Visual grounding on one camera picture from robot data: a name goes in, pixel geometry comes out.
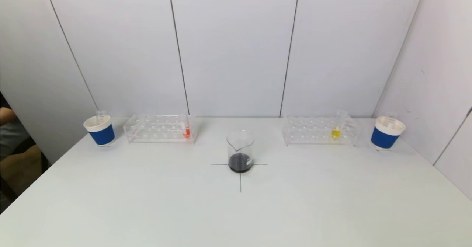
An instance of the white table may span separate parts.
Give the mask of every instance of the white table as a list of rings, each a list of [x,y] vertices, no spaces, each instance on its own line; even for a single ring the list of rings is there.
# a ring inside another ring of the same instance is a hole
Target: white table
[[[282,119],[200,118],[194,145],[79,141],[0,215],[0,245],[34,247],[472,246],[472,202],[403,139],[286,146]],[[233,173],[226,133],[255,134]]]

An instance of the glass beaker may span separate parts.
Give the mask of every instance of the glass beaker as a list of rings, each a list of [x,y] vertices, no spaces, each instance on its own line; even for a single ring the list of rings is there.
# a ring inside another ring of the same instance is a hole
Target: glass beaker
[[[335,124],[331,130],[333,140],[338,140],[341,137],[344,123],[346,123],[347,111],[339,110],[336,112]]]
[[[229,133],[228,166],[235,173],[245,173],[253,166],[253,135],[245,130]]]

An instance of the blue and white cup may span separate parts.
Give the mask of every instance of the blue and white cup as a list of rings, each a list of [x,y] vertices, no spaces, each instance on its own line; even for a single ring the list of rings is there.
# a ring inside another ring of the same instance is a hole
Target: blue and white cup
[[[97,116],[93,116],[84,122],[84,127],[92,136],[98,146],[107,146],[115,140],[115,132],[111,126],[111,117],[103,115],[100,117],[100,124]]]
[[[391,117],[380,116],[376,120],[371,143],[376,149],[388,150],[405,129],[406,126],[401,121]]]

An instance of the black liquid in beaker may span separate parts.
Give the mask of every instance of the black liquid in beaker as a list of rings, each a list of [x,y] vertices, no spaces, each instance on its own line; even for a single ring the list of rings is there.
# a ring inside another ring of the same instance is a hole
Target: black liquid in beaker
[[[249,156],[243,153],[236,153],[233,154],[228,161],[229,168],[234,171],[235,173],[245,173],[248,171],[253,163],[247,164],[249,161]]]

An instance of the yellow liquid in test tube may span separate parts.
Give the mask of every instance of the yellow liquid in test tube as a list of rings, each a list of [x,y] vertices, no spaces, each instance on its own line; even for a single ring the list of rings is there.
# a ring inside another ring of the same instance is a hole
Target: yellow liquid in test tube
[[[331,136],[334,140],[338,140],[341,137],[341,128],[338,126],[334,126],[331,130]]]

